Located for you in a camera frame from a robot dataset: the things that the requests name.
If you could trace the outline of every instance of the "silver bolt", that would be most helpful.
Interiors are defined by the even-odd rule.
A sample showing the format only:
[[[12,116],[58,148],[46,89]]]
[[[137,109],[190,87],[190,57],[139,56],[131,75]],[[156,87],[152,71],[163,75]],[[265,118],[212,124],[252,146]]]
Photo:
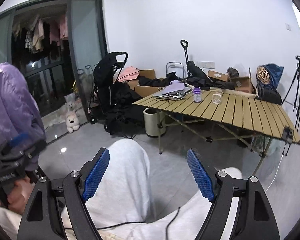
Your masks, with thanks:
[[[255,177],[255,176],[251,176],[251,177],[250,177],[250,180],[251,180],[252,182],[256,183],[256,182],[258,181],[258,178]]]
[[[218,171],[218,175],[220,177],[225,177],[225,176],[227,176],[227,173],[225,171]]]
[[[79,176],[79,172],[78,171],[73,171],[73,172],[71,172],[70,176],[73,177],[73,178],[76,178],[76,177]]]
[[[39,179],[39,182],[43,183],[47,180],[47,177],[43,176]]]

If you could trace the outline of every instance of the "silver laptop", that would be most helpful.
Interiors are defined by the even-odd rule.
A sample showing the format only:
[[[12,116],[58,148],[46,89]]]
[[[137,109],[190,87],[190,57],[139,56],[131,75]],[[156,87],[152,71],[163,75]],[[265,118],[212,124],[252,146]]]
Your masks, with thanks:
[[[191,90],[191,88],[185,88],[184,90],[181,90],[184,94],[188,93]],[[165,100],[179,100],[183,98],[184,96],[172,96],[172,95],[163,95],[161,91],[158,91],[152,95],[153,98],[160,98]]]

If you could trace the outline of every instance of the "beige trash bin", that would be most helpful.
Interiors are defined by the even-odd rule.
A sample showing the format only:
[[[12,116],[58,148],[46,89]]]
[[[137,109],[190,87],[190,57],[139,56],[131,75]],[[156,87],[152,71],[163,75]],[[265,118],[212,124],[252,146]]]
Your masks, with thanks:
[[[148,136],[158,136],[158,120],[157,112],[154,109],[146,108],[143,111],[143,116],[145,118],[146,134]],[[160,112],[160,120],[162,120],[162,128],[160,129],[161,134],[166,132],[164,113]]]

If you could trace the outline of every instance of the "woven ball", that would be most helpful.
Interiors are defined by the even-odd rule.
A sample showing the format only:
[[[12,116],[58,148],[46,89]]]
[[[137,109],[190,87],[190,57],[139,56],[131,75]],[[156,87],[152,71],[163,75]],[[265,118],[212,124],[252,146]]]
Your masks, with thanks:
[[[257,68],[257,78],[265,85],[270,83],[270,75],[263,66]]]

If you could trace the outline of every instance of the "white bottle label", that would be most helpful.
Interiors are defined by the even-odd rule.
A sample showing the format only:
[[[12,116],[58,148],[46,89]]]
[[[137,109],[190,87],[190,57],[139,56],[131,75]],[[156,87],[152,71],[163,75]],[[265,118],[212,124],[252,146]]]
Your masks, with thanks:
[[[201,94],[193,94],[194,102],[201,102]]]

